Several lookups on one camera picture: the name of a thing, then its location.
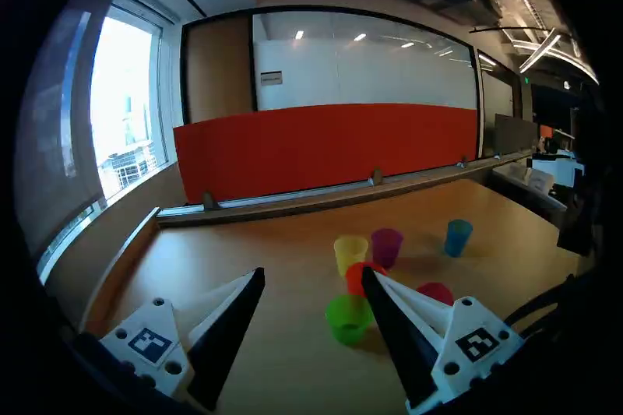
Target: orange cup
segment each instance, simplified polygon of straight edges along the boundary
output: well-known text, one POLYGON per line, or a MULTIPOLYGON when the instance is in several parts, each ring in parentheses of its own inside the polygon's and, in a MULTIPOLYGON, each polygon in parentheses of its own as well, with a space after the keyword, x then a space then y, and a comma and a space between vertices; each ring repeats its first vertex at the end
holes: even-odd
POLYGON ((383 267, 375 262, 355 262, 348 268, 345 275, 349 294, 365 297, 364 287, 361 285, 361 277, 363 276, 365 266, 372 267, 377 273, 387 276, 387 272, 383 267))

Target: blue cup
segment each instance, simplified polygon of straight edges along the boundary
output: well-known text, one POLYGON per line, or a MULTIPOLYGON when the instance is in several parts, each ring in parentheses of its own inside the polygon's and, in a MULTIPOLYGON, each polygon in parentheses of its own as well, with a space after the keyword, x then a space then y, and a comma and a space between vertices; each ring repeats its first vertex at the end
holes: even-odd
POLYGON ((443 247, 445 253, 452 258, 461 256, 472 230, 472 224, 466 220, 456 219, 448 222, 448 235, 445 237, 443 247))

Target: green cup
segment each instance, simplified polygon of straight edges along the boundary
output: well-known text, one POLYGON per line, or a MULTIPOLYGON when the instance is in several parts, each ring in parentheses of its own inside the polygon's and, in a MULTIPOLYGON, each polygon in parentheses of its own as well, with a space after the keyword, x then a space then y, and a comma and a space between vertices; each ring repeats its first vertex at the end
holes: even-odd
POLYGON ((340 295, 326 307, 333 337, 344 345, 359 342, 373 318, 368 300, 358 295, 340 295))

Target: red cup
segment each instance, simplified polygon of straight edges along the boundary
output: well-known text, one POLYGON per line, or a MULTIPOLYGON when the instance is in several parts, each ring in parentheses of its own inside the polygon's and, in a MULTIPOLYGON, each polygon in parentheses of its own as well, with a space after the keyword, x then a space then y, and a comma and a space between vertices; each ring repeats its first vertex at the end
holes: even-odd
POLYGON ((452 292, 443 283, 429 282, 424 285, 420 285, 416 292, 420 292, 422 295, 434 298, 437 301, 441 301, 449 306, 454 305, 454 297, 452 292))
POLYGON ((372 267, 377 273, 387 276, 387 272, 378 264, 373 262, 355 262, 348 268, 345 275, 349 294, 365 297, 364 287, 361 285, 361 277, 364 274, 365 266, 372 267))

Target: sign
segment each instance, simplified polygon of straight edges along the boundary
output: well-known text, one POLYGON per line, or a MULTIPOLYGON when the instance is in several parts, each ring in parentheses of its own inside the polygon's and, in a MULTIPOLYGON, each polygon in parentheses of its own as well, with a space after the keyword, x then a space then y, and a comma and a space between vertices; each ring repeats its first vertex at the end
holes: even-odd
POLYGON ((276 86, 277 84, 283 84, 281 71, 268 71, 259 75, 259 83, 262 86, 276 86))

